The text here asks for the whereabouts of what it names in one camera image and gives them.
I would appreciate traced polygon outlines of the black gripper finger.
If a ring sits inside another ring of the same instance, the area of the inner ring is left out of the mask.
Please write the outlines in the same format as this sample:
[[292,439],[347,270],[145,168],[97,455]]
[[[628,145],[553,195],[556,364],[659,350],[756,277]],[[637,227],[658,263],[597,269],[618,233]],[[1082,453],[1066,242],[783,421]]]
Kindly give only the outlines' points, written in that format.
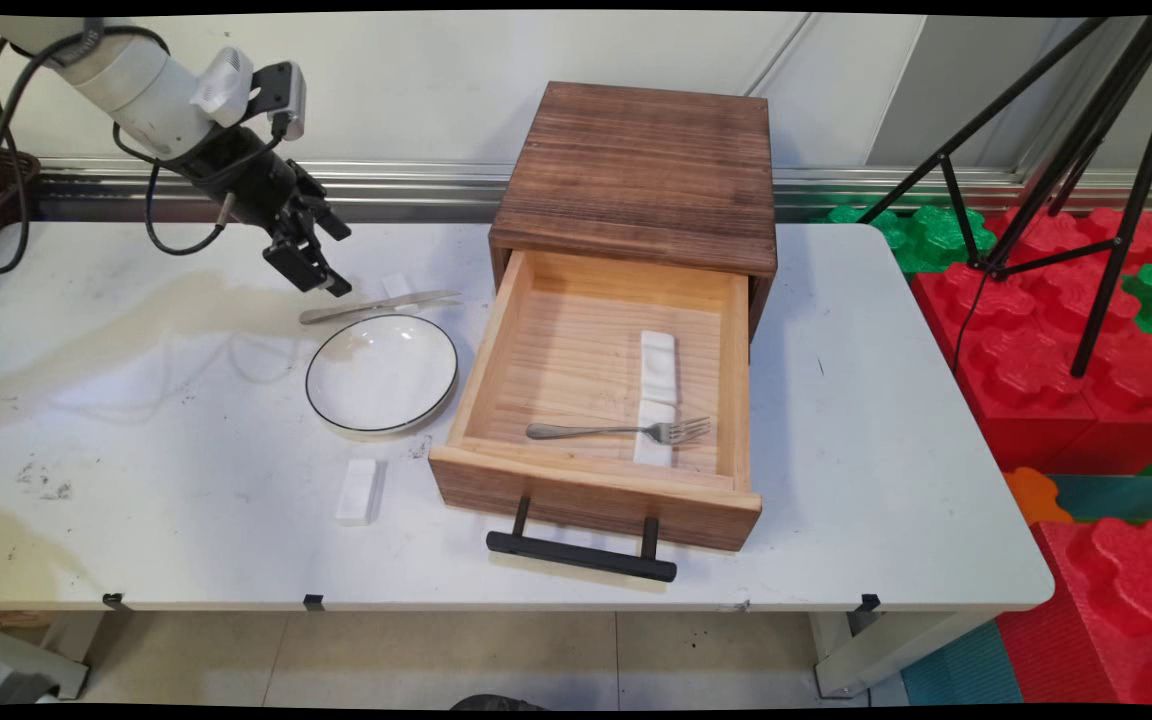
[[297,290],[319,290],[326,283],[326,263],[314,223],[285,220],[271,228],[270,237],[270,247],[262,251],[262,258]]
[[[329,237],[338,241],[349,237],[351,229],[335,214],[332,205],[326,200],[324,185],[317,179],[312,179],[311,174],[306,173],[306,169],[303,169],[297,161],[287,160],[285,164],[291,168],[294,177],[291,196],[285,202],[285,219],[308,220],[308,222],[314,223],[314,227],[323,229],[323,232],[329,234]],[[320,290],[328,291],[334,297],[342,297],[347,293],[353,291],[353,285],[329,266],[325,256],[324,259],[326,263],[326,283]]]

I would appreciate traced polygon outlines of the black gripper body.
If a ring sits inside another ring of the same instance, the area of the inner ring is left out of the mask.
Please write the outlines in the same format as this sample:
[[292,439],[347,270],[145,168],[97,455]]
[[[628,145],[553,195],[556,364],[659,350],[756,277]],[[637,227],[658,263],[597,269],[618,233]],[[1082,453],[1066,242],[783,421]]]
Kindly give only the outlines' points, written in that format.
[[212,129],[175,159],[175,173],[212,200],[236,196],[232,211],[238,222],[265,232],[288,227],[285,210],[300,192],[300,165],[266,149],[248,128]]

